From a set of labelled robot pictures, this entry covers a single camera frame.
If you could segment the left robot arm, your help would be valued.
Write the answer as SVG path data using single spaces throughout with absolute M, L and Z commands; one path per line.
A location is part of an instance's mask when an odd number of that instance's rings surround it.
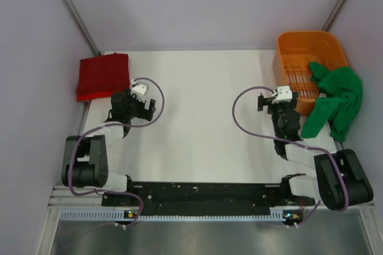
M 132 119 L 152 121 L 156 101 L 146 108 L 147 85 L 138 83 L 132 88 L 111 96 L 111 109 L 99 129 L 85 136 L 69 136 L 65 141 L 61 179 L 64 186 L 93 187 L 96 190 L 114 191 L 115 198 L 123 205 L 135 200 L 136 191 L 129 187 L 130 177 L 109 170 L 107 148 L 125 138 Z

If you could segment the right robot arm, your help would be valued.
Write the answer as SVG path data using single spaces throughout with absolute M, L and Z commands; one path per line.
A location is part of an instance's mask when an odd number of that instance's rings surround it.
M 334 160 L 320 150 L 310 150 L 309 144 L 299 135 L 300 113 L 295 110 L 298 93 L 288 91 L 286 101 L 277 101 L 277 95 L 265 98 L 258 96 L 257 109 L 271 115 L 274 148 L 277 155 L 294 161 L 315 171 L 315 176 L 298 175 L 289 179 L 279 190 L 283 203 L 291 205 L 301 196 L 321 200 L 330 210 L 341 210 L 348 198 L 348 205 L 372 201 L 373 189 L 364 173 L 359 159 L 351 149 L 332 154 Z

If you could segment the green t shirt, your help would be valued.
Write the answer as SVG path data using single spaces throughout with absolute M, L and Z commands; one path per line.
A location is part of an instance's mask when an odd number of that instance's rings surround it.
M 317 97 L 314 109 L 307 117 L 302 138 L 315 138 L 326 122 L 332 123 L 330 136 L 344 142 L 352 121 L 360 111 L 363 86 L 357 74 L 348 66 L 329 70 L 317 62 L 309 62 L 311 81 L 325 97 Z

